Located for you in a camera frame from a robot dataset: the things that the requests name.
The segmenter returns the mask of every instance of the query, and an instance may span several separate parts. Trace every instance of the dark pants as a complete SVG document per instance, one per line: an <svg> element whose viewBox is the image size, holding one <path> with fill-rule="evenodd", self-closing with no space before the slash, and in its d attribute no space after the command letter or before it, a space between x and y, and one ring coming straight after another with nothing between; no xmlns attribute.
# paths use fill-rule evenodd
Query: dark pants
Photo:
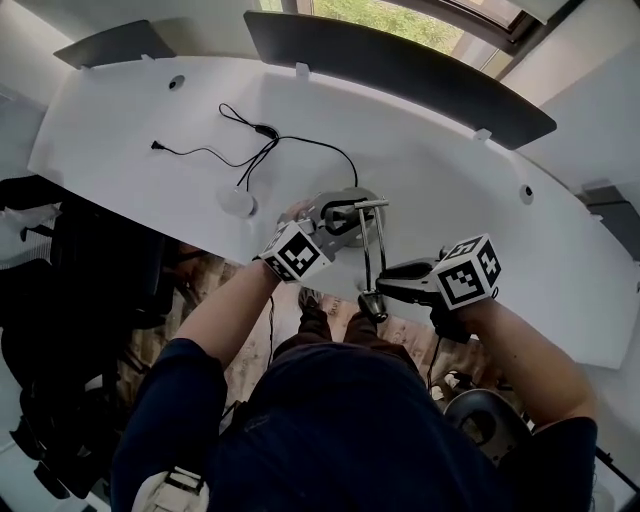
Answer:
<svg viewBox="0 0 640 512"><path fill-rule="evenodd" d="M313 343L327 343L331 340L331 330L327 323L327 314L319 308L305 308L300 318L300 328L298 334L292 336L282 343L274 352L273 359L301 345L311 345ZM378 328L364 314L356 313L349 320L347 332L344 335L344 342L352 345L384 352L402 359L409 367L418 372L415 363L409 353L402 345L389 343L378 338Z"/></svg>

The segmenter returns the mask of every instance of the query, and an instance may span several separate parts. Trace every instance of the person's hand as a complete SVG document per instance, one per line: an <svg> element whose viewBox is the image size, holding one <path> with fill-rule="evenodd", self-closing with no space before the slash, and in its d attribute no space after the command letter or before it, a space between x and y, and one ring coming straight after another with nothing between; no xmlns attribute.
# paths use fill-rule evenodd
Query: person's hand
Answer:
<svg viewBox="0 0 640 512"><path fill-rule="evenodd" d="M278 219L278 227L280 227L282 224L286 224L289 221L298 220L300 213L309 205L310 202L310 199L305 199L303 201L298 201L297 203L292 204L286 212L280 215L280 218Z"/></svg>

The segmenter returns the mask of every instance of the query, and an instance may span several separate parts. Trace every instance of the white marker cube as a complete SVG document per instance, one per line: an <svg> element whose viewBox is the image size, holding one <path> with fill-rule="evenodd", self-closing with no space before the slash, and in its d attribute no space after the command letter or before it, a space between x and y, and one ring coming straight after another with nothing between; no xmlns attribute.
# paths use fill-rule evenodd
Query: white marker cube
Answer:
<svg viewBox="0 0 640 512"><path fill-rule="evenodd" d="M458 242L431 271L449 309L491 297L501 271L489 235Z"/></svg>
<svg viewBox="0 0 640 512"><path fill-rule="evenodd" d="M302 281L331 264L295 221L276 231L260 258L284 282Z"/></svg>

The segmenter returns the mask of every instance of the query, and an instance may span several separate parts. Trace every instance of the dark blue shirt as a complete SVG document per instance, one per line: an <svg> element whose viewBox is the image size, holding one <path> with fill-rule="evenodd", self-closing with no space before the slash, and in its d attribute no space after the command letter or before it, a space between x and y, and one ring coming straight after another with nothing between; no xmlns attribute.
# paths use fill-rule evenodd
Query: dark blue shirt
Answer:
<svg viewBox="0 0 640 512"><path fill-rule="evenodd" d="M218 436L220 362L189 340L163 351L139 391L112 472L114 512L178 465L205 476L209 510L587 510L595 423L561 422L500 469L446 423L400 359L340 343L271 365Z"/></svg>

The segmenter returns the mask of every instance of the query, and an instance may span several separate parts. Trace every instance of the forearm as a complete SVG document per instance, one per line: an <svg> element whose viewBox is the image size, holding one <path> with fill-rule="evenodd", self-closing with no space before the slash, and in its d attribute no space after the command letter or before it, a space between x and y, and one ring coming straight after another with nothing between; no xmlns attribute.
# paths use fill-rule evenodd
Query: forearm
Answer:
<svg viewBox="0 0 640 512"><path fill-rule="evenodd" d="M504 371L536 425L595 419L595 396L580 367L518 315L483 300L463 308L460 318Z"/></svg>
<svg viewBox="0 0 640 512"><path fill-rule="evenodd" d="M176 338L194 341L226 368L244 345L279 283L262 260L250 263L189 315Z"/></svg>

